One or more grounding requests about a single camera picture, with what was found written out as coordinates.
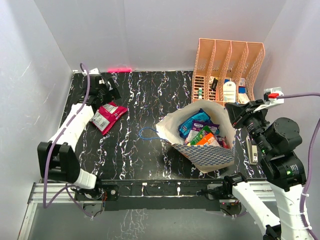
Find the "pink snack bag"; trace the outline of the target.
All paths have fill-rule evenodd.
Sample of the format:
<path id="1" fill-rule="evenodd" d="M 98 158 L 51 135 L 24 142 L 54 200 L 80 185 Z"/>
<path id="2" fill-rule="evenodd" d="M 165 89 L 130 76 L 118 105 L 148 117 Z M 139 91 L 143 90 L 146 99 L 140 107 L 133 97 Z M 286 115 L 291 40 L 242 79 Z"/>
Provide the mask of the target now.
<path id="1" fill-rule="evenodd" d="M 127 107 L 116 105 L 113 101 L 101 106 L 91 118 L 102 135 L 106 135 L 114 124 L 128 111 Z"/>

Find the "orange candy pack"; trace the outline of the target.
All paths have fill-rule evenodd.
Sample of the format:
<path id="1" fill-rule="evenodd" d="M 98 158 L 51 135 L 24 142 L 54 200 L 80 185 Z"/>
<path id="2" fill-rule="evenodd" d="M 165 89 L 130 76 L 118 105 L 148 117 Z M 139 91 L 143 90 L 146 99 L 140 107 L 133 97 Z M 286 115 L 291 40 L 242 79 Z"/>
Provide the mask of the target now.
<path id="1" fill-rule="evenodd" d="M 215 135 L 213 133 L 208 133 L 205 135 L 199 142 L 196 143 L 197 146 L 215 146 L 220 147 L 221 145 L 217 141 Z"/>

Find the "blue checkered paper bag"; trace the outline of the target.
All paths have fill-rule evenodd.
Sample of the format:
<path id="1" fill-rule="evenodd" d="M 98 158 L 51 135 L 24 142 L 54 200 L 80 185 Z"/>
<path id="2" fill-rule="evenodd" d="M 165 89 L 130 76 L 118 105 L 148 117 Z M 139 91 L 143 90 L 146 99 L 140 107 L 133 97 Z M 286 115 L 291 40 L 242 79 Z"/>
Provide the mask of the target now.
<path id="1" fill-rule="evenodd" d="M 227 147 L 220 145 L 185 145 L 178 127 L 199 110 L 204 110 L 213 123 L 219 125 L 221 137 L 225 137 Z M 223 105 L 209 100 L 196 100 L 187 106 L 167 114 L 154 128 L 157 137 L 169 143 L 184 155 L 195 167 L 209 173 L 232 166 L 235 162 L 236 130 L 232 127 L 227 110 Z"/>

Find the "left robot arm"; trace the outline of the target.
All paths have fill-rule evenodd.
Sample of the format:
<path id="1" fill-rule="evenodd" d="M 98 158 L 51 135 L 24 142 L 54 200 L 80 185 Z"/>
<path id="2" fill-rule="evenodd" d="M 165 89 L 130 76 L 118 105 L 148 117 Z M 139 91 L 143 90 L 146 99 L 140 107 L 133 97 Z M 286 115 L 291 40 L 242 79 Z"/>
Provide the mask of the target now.
<path id="1" fill-rule="evenodd" d="M 99 73 L 87 75 L 87 87 L 71 106 L 69 115 L 47 142 L 40 142 L 37 155 L 41 177 L 85 189 L 93 200 L 103 195 L 97 176 L 83 170 L 75 154 L 76 145 L 88 123 L 106 133 L 122 114 L 114 101 L 120 99 L 114 80 Z"/>

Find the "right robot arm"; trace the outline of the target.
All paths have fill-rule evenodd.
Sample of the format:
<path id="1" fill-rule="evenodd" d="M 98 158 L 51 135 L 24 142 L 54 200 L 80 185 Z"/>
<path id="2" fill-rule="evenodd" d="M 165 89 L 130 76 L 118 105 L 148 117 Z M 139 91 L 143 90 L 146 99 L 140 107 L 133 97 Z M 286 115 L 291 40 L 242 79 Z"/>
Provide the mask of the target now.
<path id="1" fill-rule="evenodd" d="M 264 204 L 241 173 L 224 177 L 223 194 L 240 200 L 264 240 L 315 240 L 303 203 L 306 172 L 294 152 L 302 143 L 300 128 L 287 117 L 269 123 L 263 104 L 263 100 L 226 103 L 225 108 L 232 127 L 245 128 L 262 153 L 261 168 L 274 194 L 278 215 Z"/>

